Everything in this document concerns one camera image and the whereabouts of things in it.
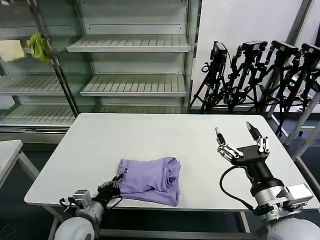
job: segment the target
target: silver metal cylinder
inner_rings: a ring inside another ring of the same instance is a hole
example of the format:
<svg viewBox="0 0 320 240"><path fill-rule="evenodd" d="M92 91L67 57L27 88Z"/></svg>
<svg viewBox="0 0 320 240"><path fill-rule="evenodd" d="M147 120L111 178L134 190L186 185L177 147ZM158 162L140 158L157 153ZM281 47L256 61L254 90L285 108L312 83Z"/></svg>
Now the silver metal cylinder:
<svg viewBox="0 0 320 240"><path fill-rule="evenodd" d="M255 196L255 200L258 203L258 205L263 205L267 201L273 200L277 198L277 195L280 193L280 191L283 189L283 186L273 186L270 188L267 188L265 190L259 191Z"/></svg>
<svg viewBox="0 0 320 240"><path fill-rule="evenodd" d="M85 209L78 209L75 214L77 217L87 219L93 226L95 238L99 237L100 223L104 215L104 207L97 201L92 201L90 206Z"/></svg>

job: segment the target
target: hanging towel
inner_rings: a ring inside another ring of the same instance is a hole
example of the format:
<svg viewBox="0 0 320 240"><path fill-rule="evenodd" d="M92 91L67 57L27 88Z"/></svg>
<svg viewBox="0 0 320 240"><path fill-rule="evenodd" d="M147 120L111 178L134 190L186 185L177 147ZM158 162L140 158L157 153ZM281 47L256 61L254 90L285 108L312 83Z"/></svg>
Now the hanging towel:
<svg viewBox="0 0 320 240"><path fill-rule="evenodd" d="M50 63L50 57L47 53L45 39L40 33L37 32L33 34L30 40L26 41L26 44L30 48L30 52L34 59L44 61L46 64Z"/></svg>
<svg viewBox="0 0 320 240"><path fill-rule="evenodd" d="M20 40L0 40L0 57L5 62L25 58Z"/></svg>
<svg viewBox="0 0 320 240"><path fill-rule="evenodd" d="M175 157L153 161L122 159L118 173L124 173L120 183L121 195L134 199L176 207L179 202L179 171Z"/></svg>

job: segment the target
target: shelf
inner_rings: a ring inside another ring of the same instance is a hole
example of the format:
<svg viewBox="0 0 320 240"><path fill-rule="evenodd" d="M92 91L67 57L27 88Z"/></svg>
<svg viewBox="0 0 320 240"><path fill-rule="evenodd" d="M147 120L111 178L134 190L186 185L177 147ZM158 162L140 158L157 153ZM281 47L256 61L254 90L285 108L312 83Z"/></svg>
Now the shelf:
<svg viewBox="0 0 320 240"><path fill-rule="evenodd" d="M86 35L69 52L188 52L191 47L184 35Z"/></svg>
<svg viewBox="0 0 320 240"><path fill-rule="evenodd" d="M174 74L97 74L80 92L93 97L185 97L185 81Z"/></svg>
<svg viewBox="0 0 320 240"><path fill-rule="evenodd" d="M80 74L70 77L71 92L76 93L81 89L81 81L76 81L81 77ZM64 96L65 94L55 74L8 74L0 77L0 95Z"/></svg>
<svg viewBox="0 0 320 240"><path fill-rule="evenodd" d="M70 126L75 117L69 105L14 105L0 115L0 126Z"/></svg>
<svg viewBox="0 0 320 240"><path fill-rule="evenodd" d="M100 113L116 114L181 114L180 106L113 106L103 105Z"/></svg>

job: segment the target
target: yellow cloth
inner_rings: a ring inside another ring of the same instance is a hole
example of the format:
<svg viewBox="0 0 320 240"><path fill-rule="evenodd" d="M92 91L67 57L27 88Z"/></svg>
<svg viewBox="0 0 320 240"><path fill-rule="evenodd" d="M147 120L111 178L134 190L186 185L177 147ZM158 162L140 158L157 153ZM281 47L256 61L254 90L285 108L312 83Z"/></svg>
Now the yellow cloth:
<svg viewBox="0 0 320 240"><path fill-rule="evenodd" d="M0 57L5 62L25 58L20 40L0 40Z"/></svg>
<svg viewBox="0 0 320 240"><path fill-rule="evenodd" d="M30 52L34 59L44 61L46 64L50 63L50 57L47 53L45 39L40 33L35 33L30 37L30 40L26 41L26 44L30 48Z"/></svg>

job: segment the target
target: purple cloth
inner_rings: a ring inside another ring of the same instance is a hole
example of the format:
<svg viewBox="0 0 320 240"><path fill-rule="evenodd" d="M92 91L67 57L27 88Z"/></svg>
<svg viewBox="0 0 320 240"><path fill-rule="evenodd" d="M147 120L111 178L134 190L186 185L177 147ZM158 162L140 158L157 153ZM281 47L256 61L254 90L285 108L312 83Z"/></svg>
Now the purple cloth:
<svg viewBox="0 0 320 240"><path fill-rule="evenodd" d="M121 195L134 199L170 206L179 202L179 171L181 165L175 157L153 161L122 159L118 173L123 175Z"/></svg>

